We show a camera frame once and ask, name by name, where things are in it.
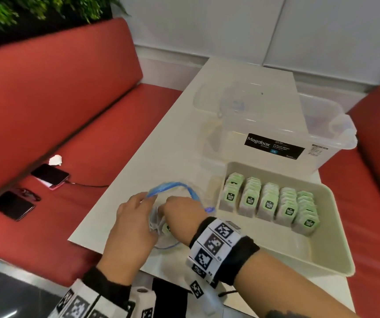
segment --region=person's right hand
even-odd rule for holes
[[[158,212],[165,215],[172,235],[186,246],[189,246],[199,225],[208,217],[202,204],[190,197],[170,196],[158,208]]]

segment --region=green plant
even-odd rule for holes
[[[127,14],[119,0],[0,0],[0,28],[16,24],[15,18],[18,17],[18,13],[14,9],[18,7],[28,10],[37,18],[44,20],[48,8],[55,8],[62,14],[62,8],[69,6],[89,22],[100,19],[102,9],[110,3],[116,4]]]

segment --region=tabletop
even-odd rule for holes
[[[185,181],[191,184],[198,192],[202,192],[201,199],[204,205],[215,206],[229,156],[221,154],[222,150],[217,147],[217,130],[221,120],[215,112],[215,107],[212,107],[214,100],[208,104],[209,109],[204,110],[203,103],[195,102],[194,98],[201,87],[208,83],[220,91],[236,80],[270,83],[287,89],[288,91],[283,92],[280,102],[274,105],[275,115],[271,118],[280,118],[279,113],[285,109],[291,118],[288,121],[280,121],[290,123],[293,128],[301,131],[306,128],[292,73],[238,61],[210,58],[69,240],[102,253],[118,206],[136,192],[148,191],[167,181]],[[239,149],[234,150],[233,154],[232,157],[239,162],[250,165],[256,163],[256,167],[265,167],[262,162],[254,161],[252,156]],[[318,172],[304,179],[320,183]],[[187,256],[188,248],[183,245],[168,251],[154,249],[141,270],[188,289],[183,278]],[[354,310],[346,278],[325,272],[304,275]],[[256,316],[237,293],[229,295],[225,305]]]

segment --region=black smartphone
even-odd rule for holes
[[[59,185],[66,181],[69,174],[49,164],[43,164],[31,172],[31,175],[52,185]]]
[[[15,221],[22,219],[34,206],[33,203],[10,191],[0,196],[0,212]]]

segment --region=floor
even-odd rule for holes
[[[60,297],[0,272],[0,318],[46,318]]]

